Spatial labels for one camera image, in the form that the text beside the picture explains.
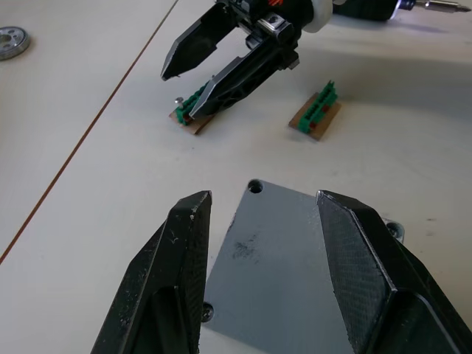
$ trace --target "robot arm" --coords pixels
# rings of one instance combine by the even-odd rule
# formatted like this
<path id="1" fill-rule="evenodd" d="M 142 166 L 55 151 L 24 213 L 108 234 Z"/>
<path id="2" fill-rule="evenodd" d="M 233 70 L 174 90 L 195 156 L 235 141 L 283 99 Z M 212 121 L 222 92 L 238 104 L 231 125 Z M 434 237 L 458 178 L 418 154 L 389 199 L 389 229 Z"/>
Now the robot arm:
<path id="1" fill-rule="evenodd" d="M 318 32 L 333 11 L 332 0 L 217 0 L 172 45 L 161 77 L 168 80 L 197 67 L 235 27 L 247 34 L 250 48 L 235 58 L 206 85 L 193 119 L 227 109 L 242 100 L 275 71 L 293 69 L 302 30 Z"/>

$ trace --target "screwdriver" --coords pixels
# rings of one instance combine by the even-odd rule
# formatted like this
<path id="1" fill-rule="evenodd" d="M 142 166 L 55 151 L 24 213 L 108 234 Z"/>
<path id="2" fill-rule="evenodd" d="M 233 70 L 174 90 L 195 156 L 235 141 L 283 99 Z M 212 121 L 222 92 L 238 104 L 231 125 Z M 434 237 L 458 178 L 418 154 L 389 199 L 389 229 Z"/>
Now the screwdriver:
<path id="1" fill-rule="evenodd" d="M 422 7 L 443 13 L 468 13 L 471 9 L 448 0 L 335 0 L 333 12 L 354 18 L 387 21 L 395 17 L 398 10 Z"/>

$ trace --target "metal washer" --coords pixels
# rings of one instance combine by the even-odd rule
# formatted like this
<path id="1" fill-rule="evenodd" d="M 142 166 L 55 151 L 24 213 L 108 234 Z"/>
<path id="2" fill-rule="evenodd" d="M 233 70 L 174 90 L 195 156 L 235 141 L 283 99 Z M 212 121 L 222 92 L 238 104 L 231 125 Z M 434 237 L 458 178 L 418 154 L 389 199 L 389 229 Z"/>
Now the metal washer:
<path id="1" fill-rule="evenodd" d="M 0 60 L 20 55 L 30 46 L 30 36 L 20 27 L 0 28 Z"/>

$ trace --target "white table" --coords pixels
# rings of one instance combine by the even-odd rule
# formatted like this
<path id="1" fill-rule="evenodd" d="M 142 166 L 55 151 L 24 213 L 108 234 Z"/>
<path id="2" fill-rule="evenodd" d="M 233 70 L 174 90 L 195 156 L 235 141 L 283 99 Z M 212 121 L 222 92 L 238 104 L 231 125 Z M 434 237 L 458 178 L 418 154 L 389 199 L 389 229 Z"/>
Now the white table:
<path id="1" fill-rule="evenodd" d="M 30 48 L 0 62 L 0 254 L 174 0 L 2 0 Z"/>
<path id="2" fill-rule="evenodd" d="M 251 178 L 340 192 L 401 222 L 406 246 L 472 326 L 472 18 L 334 18 L 303 36 L 299 67 L 191 136 L 167 118 L 173 99 L 247 51 L 234 32 L 196 70 L 159 79 L 173 40 L 211 3 L 178 2 L 1 265 L 2 349 L 87 353 L 131 258 L 179 198 L 205 189 L 211 269 Z M 344 106 L 315 143 L 286 125 L 329 79 Z M 204 334 L 240 349 L 216 337 Z"/>

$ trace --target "green connector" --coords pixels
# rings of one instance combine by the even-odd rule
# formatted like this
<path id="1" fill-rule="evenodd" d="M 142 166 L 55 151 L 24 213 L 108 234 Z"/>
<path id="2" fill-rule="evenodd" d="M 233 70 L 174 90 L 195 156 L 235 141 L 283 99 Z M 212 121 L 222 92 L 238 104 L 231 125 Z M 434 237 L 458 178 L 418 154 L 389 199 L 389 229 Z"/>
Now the green connector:
<path id="1" fill-rule="evenodd" d="M 298 129 L 303 133 L 310 133 L 310 129 L 321 122 L 326 112 L 334 104 L 338 95 L 334 88 L 334 82 L 330 81 L 324 87 L 321 94 L 318 95 L 315 102 L 310 106 L 309 109 L 302 115 L 298 123 Z"/>
<path id="2" fill-rule="evenodd" d="M 185 120 L 185 117 L 189 115 L 189 113 L 193 110 L 193 107 L 197 103 L 198 99 L 200 98 L 201 94 L 203 93 L 205 87 L 207 87 L 207 83 L 199 88 L 199 90 L 190 96 L 186 101 L 182 103 L 182 107 L 176 108 L 176 116 L 178 122 L 183 125 L 188 125 L 189 122 Z"/>

